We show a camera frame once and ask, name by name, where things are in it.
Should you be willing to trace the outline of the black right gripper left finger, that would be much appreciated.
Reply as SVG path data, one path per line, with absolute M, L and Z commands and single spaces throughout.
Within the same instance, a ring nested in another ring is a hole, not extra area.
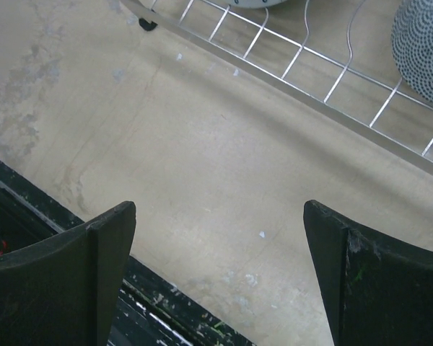
M 124 201 L 0 256 L 0 345 L 106 345 L 135 228 Z

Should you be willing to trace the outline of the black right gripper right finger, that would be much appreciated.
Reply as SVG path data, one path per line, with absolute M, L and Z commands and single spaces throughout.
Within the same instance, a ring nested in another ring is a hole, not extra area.
M 316 200 L 303 223 L 335 345 L 433 345 L 433 252 Z

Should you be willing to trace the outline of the white red rimmed bowl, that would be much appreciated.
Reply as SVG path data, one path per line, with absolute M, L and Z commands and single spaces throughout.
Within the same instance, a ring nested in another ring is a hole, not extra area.
M 433 103 L 433 1 L 402 1 L 390 39 L 393 60 L 403 80 Z

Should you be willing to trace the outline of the blue patterned bowl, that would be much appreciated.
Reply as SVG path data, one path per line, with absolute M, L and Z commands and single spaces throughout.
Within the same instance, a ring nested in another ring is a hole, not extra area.
M 224 0 L 230 6 L 236 6 L 243 9 L 261 9 L 276 6 L 284 3 L 286 0 Z

